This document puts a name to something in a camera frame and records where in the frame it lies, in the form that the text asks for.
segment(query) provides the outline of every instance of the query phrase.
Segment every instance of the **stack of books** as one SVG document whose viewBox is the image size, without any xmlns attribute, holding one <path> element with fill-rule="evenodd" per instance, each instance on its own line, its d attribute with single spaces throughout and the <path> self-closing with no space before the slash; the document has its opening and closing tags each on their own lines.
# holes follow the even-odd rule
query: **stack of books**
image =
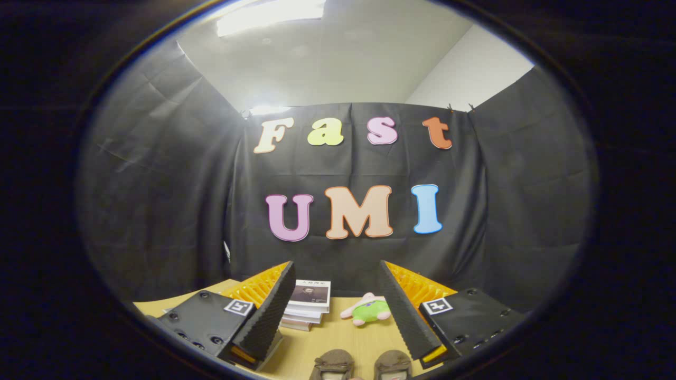
<svg viewBox="0 0 676 380">
<path fill-rule="evenodd" d="M 322 322 L 323 314 L 329 312 L 330 299 L 330 281 L 296 280 L 280 326 L 309 331 L 312 325 Z"/>
</svg>

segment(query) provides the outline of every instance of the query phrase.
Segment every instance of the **blue letter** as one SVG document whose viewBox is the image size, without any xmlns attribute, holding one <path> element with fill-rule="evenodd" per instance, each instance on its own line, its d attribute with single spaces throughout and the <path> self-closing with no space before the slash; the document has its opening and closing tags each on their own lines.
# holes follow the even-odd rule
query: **blue letter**
<svg viewBox="0 0 676 380">
<path fill-rule="evenodd" d="M 413 227 L 416 233 L 435 233 L 443 228 L 437 219 L 437 192 L 437 185 L 416 185 L 411 188 L 411 193 L 418 198 L 418 224 Z"/>
</svg>

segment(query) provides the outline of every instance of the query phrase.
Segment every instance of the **shoe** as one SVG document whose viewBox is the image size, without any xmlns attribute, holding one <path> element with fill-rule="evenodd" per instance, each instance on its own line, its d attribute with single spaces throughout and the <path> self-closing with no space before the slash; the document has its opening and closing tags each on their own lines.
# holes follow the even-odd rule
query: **shoe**
<svg viewBox="0 0 676 380">
<path fill-rule="evenodd" d="M 374 380 L 411 379 L 411 359 L 399 350 L 386 351 L 376 360 L 373 373 Z"/>
<path fill-rule="evenodd" d="M 331 350 L 314 360 L 310 380 L 349 380 L 354 360 L 345 350 Z"/>
</svg>

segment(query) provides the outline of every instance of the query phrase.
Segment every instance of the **table surface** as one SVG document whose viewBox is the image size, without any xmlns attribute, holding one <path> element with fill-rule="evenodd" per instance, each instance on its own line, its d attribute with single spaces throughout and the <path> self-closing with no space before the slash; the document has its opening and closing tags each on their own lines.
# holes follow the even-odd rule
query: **table surface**
<svg viewBox="0 0 676 380">
<path fill-rule="evenodd" d="M 236 284 L 238 282 L 235 280 L 225 280 L 205 290 L 220 293 Z M 143 314 L 159 317 L 164 314 L 164 310 L 179 305 L 198 291 L 165 300 L 135 302 L 134 305 Z M 332 297 L 331 312 L 324 314 L 322 323 L 312 325 L 310 331 L 279 327 L 284 340 L 272 358 L 256 373 L 269 379 L 309 379 L 315 358 L 326 351 L 342 348 L 349 352 L 355 361 L 354 376 L 370 380 L 373 379 L 373 365 L 383 352 L 401 350 L 408 355 L 408 349 L 393 317 L 366 323 L 361 327 L 354 326 L 351 319 L 341 319 L 340 312 L 358 300 L 359 298 Z M 431 371 L 438 366 L 440 364 L 423 370 L 420 362 L 415 360 L 413 375 Z"/>
</svg>

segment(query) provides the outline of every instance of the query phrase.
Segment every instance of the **green plush toy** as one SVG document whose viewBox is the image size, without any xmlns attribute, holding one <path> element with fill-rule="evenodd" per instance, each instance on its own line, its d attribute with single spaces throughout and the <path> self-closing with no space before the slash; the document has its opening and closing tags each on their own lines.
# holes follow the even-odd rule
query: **green plush toy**
<svg viewBox="0 0 676 380">
<path fill-rule="evenodd" d="M 352 323 L 355 326 L 361 326 L 366 322 L 374 320 L 388 319 L 392 313 L 385 301 L 385 297 L 376 297 L 373 293 L 366 293 L 361 300 L 340 313 L 341 318 L 352 316 Z"/>
</svg>

